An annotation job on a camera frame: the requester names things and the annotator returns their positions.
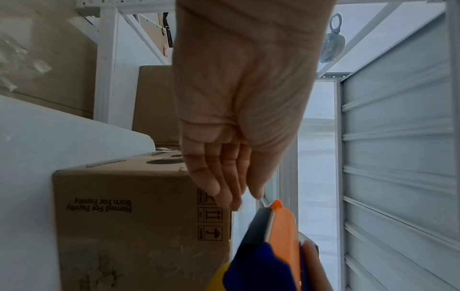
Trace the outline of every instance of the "yellow object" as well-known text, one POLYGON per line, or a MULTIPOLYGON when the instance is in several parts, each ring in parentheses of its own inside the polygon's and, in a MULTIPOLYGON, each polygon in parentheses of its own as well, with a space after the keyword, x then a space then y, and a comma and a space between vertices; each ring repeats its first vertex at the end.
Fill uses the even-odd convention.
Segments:
POLYGON ((227 264, 222 265, 217 272, 214 274, 214 277, 212 278, 211 282, 209 285, 206 287, 205 291, 226 291, 224 284, 223 284, 223 279, 224 279, 224 274, 227 272, 227 269, 230 266, 230 262, 227 264))

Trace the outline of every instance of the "finger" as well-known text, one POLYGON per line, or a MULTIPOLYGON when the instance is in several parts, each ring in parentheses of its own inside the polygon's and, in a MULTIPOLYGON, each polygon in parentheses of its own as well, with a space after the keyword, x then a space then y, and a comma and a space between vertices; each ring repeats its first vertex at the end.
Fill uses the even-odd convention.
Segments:
POLYGON ((326 272, 322 267, 318 252, 311 240, 306 240, 302 244, 305 263, 310 277, 311 285, 315 291, 333 291, 332 286, 327 279, 326 272))
POLYGON ((247 144, 240 145, 240 152, 236 161, 236 167, 238 170, 238 178, 240 182, 241 195, 246 192, 246 175, 248 174, 248 168, 251 158, 251 147, 247 144))
POLYGON ((237 211, 241 206, 241 188, 238 179, 236 160, 240 152, 239 144, 223 144, 220 152, 220 165, 224 174, 225 182, 230 189, 232 200, 230 209, 237 211))
POLYGON ((207 166, 205 144, 182 135, 181 147, 182 156, 192 180, 210 196, 216 196, 220 192, 220 185, 207 166))
POLYGON ((220 164, 221 149, 222 144, 220 143, 205 144, 205 160, 210 172, 213 174, 220 187, 220 191, 215 195, 214 200, 219 206, 227 208, 230 206, 232 196, 220 164))
POLYGON ((264 195, 264 186, 272 178, 282 156, 282 152, 267 154, 260 151, 252 151, 246 179, 249 191, 254 198, 262 198, 264 195))

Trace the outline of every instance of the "white metal shutter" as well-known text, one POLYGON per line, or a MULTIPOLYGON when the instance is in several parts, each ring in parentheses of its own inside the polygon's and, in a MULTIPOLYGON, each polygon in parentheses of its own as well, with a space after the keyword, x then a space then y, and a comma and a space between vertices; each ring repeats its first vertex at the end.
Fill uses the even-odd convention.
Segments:
POLYGON ((460 290, 448 46, 441 15, 338 85, 347 290, 460 290))

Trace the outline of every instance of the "plastic wrap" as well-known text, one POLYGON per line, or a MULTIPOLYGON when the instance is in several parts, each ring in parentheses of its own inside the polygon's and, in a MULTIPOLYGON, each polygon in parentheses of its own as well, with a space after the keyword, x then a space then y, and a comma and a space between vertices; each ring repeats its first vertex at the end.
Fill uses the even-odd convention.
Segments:
POLYGON ((37 78, 50 70, 46 62, 29 56, 11 36, 0 34, 0 87, 13 91, 24 80, 37 78))

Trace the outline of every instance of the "hand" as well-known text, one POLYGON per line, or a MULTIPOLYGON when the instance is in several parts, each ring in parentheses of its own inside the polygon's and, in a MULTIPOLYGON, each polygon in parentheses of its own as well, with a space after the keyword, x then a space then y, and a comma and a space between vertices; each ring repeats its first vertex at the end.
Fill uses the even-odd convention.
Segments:
POLYGON ((184 161, 237 210, 294 139, 334 0, 178 0, 172 69, 184 161))
POLYGON ((302 248, 313 291, 333 291, 314 243, 311 240, 306 240, 303 242, 302 248))

